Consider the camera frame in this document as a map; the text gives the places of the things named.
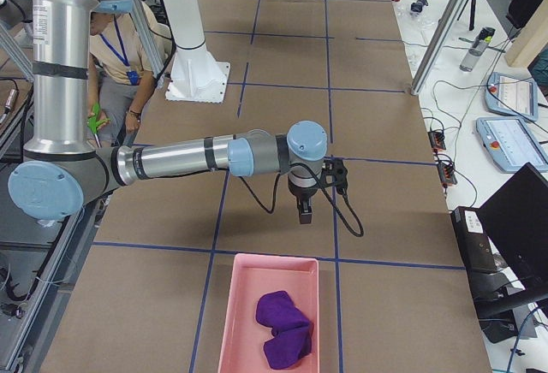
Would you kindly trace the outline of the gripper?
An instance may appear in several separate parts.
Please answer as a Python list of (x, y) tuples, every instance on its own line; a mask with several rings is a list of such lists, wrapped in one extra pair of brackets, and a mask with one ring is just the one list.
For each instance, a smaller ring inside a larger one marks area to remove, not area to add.
[(297, 166), (291, 168), (288, 173), (288, 186), (290, 192), (297, 198), (299, 223), (311, 224), (313, 208), (310, 198), (318, 191), (317, 181), (306, 168)]

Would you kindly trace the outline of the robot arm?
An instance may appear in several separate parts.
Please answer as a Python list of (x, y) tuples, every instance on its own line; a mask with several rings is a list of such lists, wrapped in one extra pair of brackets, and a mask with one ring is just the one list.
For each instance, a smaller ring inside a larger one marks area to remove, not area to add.
[(327, 152), (325, 130), (300, 121), (286, 134), (260, 129), (164, 146), (94, 148), (87, 141), (91, 14), (122, 13), (139, 0), (33, 0), (33, 137), (8, 180), (27, 215), (61, 220), (139, 180), (226, 170), (235, 176), (286, 175), (299, 219), (312, 220)]

